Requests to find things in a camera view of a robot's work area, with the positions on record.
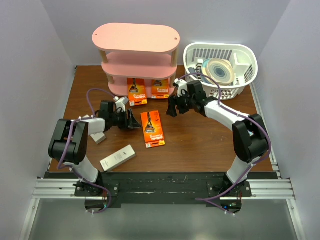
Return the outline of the orange Gillette razor box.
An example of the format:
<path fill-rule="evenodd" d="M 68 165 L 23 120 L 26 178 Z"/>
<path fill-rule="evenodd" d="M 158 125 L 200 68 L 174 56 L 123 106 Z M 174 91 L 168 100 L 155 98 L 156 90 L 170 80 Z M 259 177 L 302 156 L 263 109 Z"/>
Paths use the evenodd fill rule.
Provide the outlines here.
<path fill-rule="evenodd" d="M 170 96 L 169 80 L 152 80 L 151 83 L 151 98 L 152 99 L 167 99 Z"/>
<path fill-rule="evenodd" d="M 146 105 L 148 103 L 144 79 L 127 78 L 127 88 L 127 97 L 131 107 Z"/>
<path fill-rule="evenodd" d="M 147 149 L 164 146 L 165 136 L 158 110 L 140 114 L 145 147 Z"/>

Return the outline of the grey white razor box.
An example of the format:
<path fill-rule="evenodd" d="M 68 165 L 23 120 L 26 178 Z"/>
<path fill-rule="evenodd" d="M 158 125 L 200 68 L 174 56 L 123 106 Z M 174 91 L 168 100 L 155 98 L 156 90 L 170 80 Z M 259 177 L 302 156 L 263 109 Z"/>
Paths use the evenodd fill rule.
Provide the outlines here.
<path fill-rule="evenodd" d="M 110 156 L 102 159 L 100 161 L 100 165 L 104 172 L 110 172 L 111 170 L 117 168 L 118 166 L 134 158 L 135 156 L 136 153 L 132 146 L 129 144 L 126 147 L 111 154 Z"/>

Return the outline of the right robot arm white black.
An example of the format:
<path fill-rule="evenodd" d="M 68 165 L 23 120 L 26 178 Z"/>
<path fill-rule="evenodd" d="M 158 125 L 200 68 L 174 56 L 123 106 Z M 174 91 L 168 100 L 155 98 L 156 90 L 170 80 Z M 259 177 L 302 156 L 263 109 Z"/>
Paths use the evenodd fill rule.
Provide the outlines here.
<path fill-rule="evenodd" d="M 207 96 L 200 81 L 176 79 L 177 93 L 168 99 L 167 115 L 176 117 L 189 110 L 217 121 L 232 132 L 235 159 L 225 173 L 219 197 L 235 196 L 251 169 L 271 151 L 271 140 L 259 114 L 244 114 L 226 106 L 219 98 Z"/>

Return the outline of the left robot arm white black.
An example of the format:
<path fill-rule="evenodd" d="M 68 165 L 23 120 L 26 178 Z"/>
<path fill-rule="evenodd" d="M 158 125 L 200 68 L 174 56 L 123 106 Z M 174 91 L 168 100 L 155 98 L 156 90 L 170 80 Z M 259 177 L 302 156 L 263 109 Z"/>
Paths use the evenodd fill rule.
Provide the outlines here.
<path fill-rule="evenodd" d="M 48 155 L 58 161 L 58 169 L 69 168 L 79 181 L 75 185 L 91 196 L 107 193 L 102 174 L 87 157 L 88 137 L 105 133 L 112 127 L 121 130 L 141 128 L 131 109 L 121 99 L 103 100 L 97 113 L 74 120 L 59 119 L 56 123 L 49 147 Z"/>

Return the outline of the pink three-tier wooden shelf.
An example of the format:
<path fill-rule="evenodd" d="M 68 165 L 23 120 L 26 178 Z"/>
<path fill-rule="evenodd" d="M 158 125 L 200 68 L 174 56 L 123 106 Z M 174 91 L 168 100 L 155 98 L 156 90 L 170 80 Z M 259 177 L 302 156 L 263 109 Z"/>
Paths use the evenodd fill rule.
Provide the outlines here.
<path fill-rule="evenodd" d="M 92 34 L 102 57 L 108 88 L 116 96 L 129 92 L 127 79 L 143 79 L 148 98 L 153 80 L 168 80 L 169 93 L 178 67 L 180 35 L 172 27 L 154 24 L 107 23 Z"/>

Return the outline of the white Harry's razor box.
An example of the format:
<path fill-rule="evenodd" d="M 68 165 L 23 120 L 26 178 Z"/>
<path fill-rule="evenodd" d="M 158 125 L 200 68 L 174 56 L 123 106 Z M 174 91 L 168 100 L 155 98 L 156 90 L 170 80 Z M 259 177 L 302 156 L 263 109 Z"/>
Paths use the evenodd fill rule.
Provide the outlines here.
<path fill-rule="evenodd" d="M 89 115 L 85 115 L 82 120 L 88 123 L 88 135 L 98 145 L 106 139 L 104 134 L 106 121 L 102 118 L 92 118 Z"/>

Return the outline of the stack of ceramic plates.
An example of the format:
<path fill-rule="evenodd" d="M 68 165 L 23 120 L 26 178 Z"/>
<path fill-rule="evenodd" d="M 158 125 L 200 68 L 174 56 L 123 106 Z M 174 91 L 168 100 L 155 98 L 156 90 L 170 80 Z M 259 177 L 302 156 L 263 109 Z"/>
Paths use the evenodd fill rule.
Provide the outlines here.
<path fill-rule="evenodd" d="M 232 85 L 236 79 L 236 74 L 231 63 L 228 60 L 220 58 L 198 59 L 196 69 L 204 83 L 220 86 Z"/>

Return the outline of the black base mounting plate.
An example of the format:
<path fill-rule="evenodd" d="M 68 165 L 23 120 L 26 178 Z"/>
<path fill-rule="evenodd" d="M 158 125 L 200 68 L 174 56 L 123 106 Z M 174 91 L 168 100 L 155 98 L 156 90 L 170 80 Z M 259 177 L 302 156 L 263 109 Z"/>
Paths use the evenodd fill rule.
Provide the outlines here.
<path fill-rule="evenodd" d="M 253 172 L 223 196 L 226 190 L 222 173 L 103 173 L 97 183 L 81 181 L 72 173 L 50 173 L 44 180 L 59 191 L 70 189 L 70 197 L 83 198 L 89 213 L 124 204 L 205 205 L 229 213 L 242 208 L 242 200 L 254 195 L 254 184 L 277 180 L 274 172 Z"/>

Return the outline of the white plastic basket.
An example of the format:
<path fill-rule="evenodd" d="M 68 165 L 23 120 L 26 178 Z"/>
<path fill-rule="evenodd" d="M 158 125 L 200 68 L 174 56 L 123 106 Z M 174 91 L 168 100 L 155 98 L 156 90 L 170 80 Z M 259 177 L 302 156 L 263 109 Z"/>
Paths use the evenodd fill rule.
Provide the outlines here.
<path fill-rule="evenodd" d="M 191 43 L 183 52 L 187 82 L 201 81 L 208 97 L 231 100 L 240 95 L 258 75 L 254 52 L 242 44 Z"/>

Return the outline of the aluminium frame rail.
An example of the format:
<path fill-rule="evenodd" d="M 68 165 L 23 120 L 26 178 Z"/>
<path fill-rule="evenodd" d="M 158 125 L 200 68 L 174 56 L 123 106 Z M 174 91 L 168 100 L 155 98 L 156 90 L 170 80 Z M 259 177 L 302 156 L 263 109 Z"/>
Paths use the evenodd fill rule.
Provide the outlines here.
<path fill-rule="evenodd" d="M 165 145 L 146 148 L 141 130 L 112 131 L 100 146 L 90 146 L 94 165 L 125 145 L 136 156 L 112 173 L 224 173 L 235 152 L 232 132 L 221 123 L 194 111 L 175 118 L 159 109 Z M 302 240 L 292 183 L 270 171 L 272 159 L 252 173 L 276 173 L 277 179 L 256 182 L 253 196 L 245 197 L 235 216 L 204 204 L 123 204 L 103 213 L 85 212 L 84 198 L 59 191 L 44 178 L 36 181 L 22 229 L 23 240 Z"/>

